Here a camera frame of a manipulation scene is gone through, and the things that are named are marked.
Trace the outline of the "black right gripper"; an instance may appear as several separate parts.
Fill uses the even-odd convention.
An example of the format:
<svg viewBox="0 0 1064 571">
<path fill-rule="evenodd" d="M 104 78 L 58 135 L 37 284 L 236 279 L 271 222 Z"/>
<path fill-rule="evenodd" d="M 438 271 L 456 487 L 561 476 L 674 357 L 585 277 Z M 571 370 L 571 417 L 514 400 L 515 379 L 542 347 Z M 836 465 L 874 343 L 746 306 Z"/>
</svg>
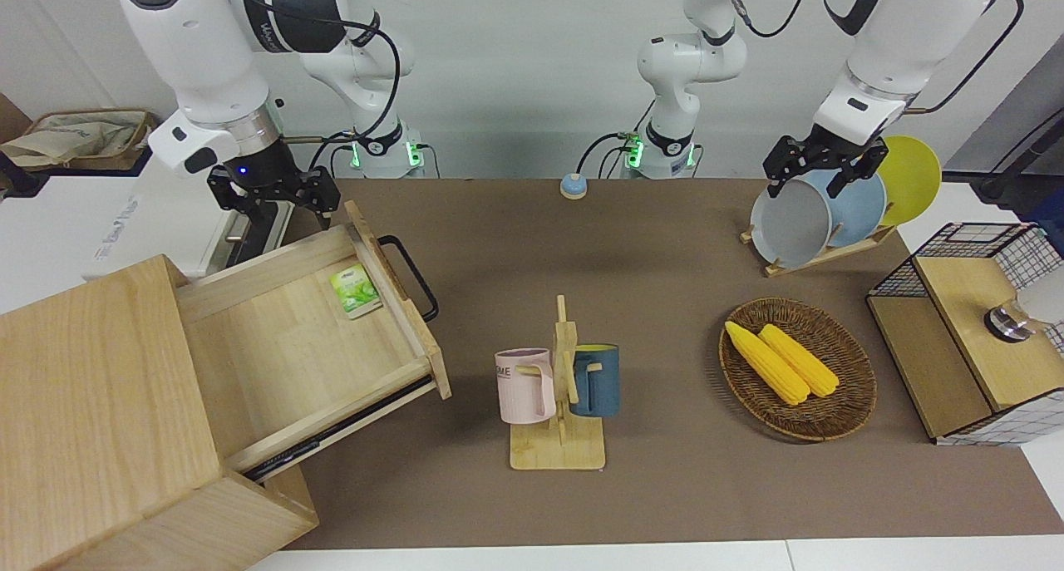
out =
<svg viewBox="0 0 1064 571">
<path fill-rule="evenodd" d="M 237 157 L 210 170 L 207 186 L 225 211 L 221 233 L 247 233 L 249 214 L 259 201 L 288 201 L 313 211 L 320 230 L 332 225 L 340 204 L 340 191 L 326 167 L 301 170 L 289 147 L 273 142 L 253 155 Z"/>
</svg>

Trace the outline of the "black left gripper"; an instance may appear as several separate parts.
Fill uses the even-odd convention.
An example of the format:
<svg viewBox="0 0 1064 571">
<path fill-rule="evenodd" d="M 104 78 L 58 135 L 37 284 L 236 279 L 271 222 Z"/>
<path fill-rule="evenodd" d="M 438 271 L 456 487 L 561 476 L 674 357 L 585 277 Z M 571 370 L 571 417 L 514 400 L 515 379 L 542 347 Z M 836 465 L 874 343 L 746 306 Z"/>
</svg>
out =
<svg viewBox="0 0 1064 571">
<path fill-rule="evenodd" d="M 803 140 L 783 135 L 763 161 L 763 170 L 769 181 L 767 194 L 775 199 L 787 180 L 812 170 L 837 170 L 827 185 L 829 199 L 836 199 L 852 181 L 872 177 L 888 153 L 890 147 L 883 138 L 858 145 L 821 125 L 810 129 Z"/>
</svg>

